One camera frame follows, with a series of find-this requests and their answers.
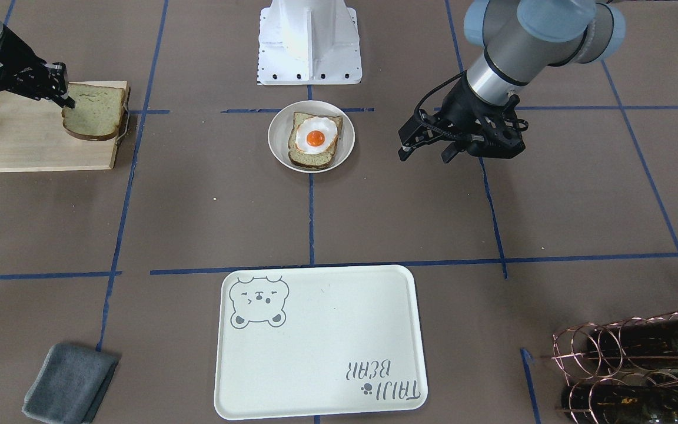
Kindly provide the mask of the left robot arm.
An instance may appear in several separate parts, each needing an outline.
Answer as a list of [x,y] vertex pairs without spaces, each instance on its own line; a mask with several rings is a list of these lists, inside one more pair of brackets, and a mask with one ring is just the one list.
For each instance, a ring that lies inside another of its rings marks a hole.
[[525,150],[519,91],[547,67],[591,64],[619,49],[625,18],[610,1],[474,1],[464,33],[483,51],[467,70],[450,78],[437,113],[417,104],[399,129],[398,156],[448,142],[442,161],[460,153],[511,159]]

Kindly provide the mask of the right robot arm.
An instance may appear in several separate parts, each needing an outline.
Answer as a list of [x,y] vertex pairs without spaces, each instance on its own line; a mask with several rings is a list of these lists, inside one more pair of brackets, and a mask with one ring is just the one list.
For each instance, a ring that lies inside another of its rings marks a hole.
[[68,95],[67,65],[49,64],[0,21],[0,92],[31,100],[49,100],[61,108],[75,107]]

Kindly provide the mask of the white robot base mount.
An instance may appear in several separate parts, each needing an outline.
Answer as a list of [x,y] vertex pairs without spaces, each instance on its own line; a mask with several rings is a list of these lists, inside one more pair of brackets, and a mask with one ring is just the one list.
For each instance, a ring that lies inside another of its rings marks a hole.
[[356,10],[344,1],[272,1],[259,15],[257,83],[358,84]]

